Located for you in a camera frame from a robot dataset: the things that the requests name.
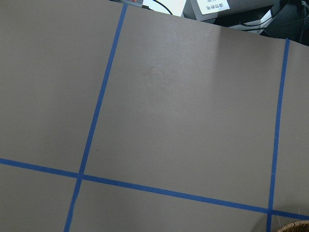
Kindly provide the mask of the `black box with label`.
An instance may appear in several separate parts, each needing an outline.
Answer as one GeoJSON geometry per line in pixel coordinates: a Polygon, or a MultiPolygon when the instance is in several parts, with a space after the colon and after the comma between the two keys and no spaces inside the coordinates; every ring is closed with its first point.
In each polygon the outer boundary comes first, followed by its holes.
{"type": "Polygon", "coordinates": [[[273,5],[272,0],[188,0],[183,16],[200,22],[213,20],[229,27],[259,20],[273,5]]]}

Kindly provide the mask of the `brown wicker basket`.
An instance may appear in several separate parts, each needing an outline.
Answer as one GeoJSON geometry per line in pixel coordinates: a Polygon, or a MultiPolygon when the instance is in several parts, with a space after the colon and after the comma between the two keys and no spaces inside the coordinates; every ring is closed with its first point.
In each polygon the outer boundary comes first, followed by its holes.
{"type": "Polygon", "coordinates": [[[276,229],[275,232],[309,232],[309,221],[293,221],[276,229]]]}

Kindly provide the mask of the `brown paper table mat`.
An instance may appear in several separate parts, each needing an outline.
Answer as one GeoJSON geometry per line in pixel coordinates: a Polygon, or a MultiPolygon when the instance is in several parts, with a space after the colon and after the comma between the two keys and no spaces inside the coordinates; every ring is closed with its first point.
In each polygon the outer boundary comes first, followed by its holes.
{"type": "Polygon", "coordinates": [[[1,231],[308,218],[307,46],[109,0],[1,1],[1,231]]]}

